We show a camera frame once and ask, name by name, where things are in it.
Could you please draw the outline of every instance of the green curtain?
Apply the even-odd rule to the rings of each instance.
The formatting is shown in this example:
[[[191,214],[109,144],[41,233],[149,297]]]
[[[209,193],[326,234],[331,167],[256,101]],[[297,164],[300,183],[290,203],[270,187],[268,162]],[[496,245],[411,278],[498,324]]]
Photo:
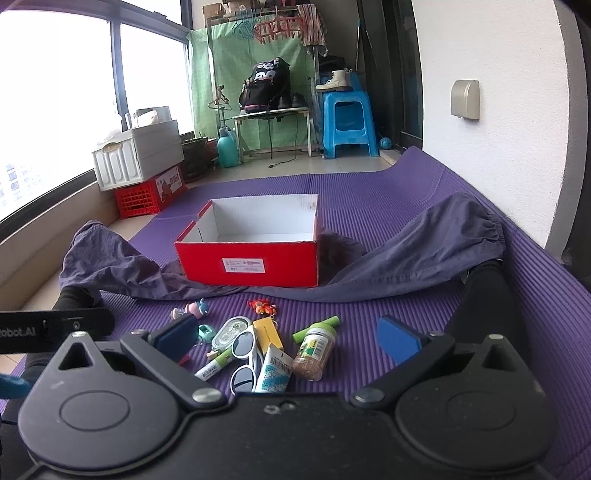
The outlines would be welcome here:
[[[272,16],[262,17],[261,21]],[[308,78],[314,77],[314,61],[306,53],[299,38],[278,38],[260,44],[257,40],[245,40],[232,33],[236,22],[212,26],[213,57],[219,85],[224,85],[223,93],[230,100],[232,110],[226,111],[226,124],[233,128],[231,117],[240,113],[238,96],[242,83],[252,73],[256,63],[283,58],[290,64],[291,93],[302,93],[309,101],[310,84]],[[207,31],[193,30],[189,33],[191,43],[191,95],[195,133],[216,138],[215,111],[207,107],[213,100],[209,58],[207,53]],[[306,123],[301,115],[284,117],[281,122],[271,121],[273,147],[304,145],[306,143]],[[269,148],[269,129],[266,120],[250,120],[242,123],[241,134],[249,148]]]

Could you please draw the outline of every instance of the spice jar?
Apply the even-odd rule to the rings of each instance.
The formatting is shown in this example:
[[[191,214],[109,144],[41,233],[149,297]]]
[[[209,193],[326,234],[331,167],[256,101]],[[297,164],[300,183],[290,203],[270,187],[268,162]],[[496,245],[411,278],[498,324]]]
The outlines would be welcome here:
[[[313,323],[294,358],[292,372],[311,382],[320,380],[335,339],[336,330],[330,325]]]

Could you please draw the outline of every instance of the box label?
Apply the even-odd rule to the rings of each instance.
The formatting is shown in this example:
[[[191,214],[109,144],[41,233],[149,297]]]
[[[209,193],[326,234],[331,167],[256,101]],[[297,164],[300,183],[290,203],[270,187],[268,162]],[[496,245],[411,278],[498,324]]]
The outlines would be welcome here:
[[[265,273],[262,258],[222,258],[228,273]]]
[[[161,202],[165,202],[182,186],[183,181],[180,172],[178,171],[178,167],[173,167],[156,178],[156,188],[158,189]]]

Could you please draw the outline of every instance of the red shoe box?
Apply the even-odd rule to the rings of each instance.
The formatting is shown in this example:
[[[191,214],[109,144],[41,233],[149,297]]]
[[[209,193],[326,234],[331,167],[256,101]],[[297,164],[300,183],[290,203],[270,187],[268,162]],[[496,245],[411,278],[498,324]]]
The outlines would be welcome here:
[[[318,285],[318,195],[210,200],[174,246],[189,280],[210,285]]]

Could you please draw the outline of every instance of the red plastic crate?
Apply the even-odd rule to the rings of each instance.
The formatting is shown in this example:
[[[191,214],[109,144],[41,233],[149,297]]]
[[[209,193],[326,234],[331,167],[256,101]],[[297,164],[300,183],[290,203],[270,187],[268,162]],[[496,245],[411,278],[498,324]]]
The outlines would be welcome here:
[[[178,166],[137,185],[113,190],[121,218],[160,213],[187,190]]]

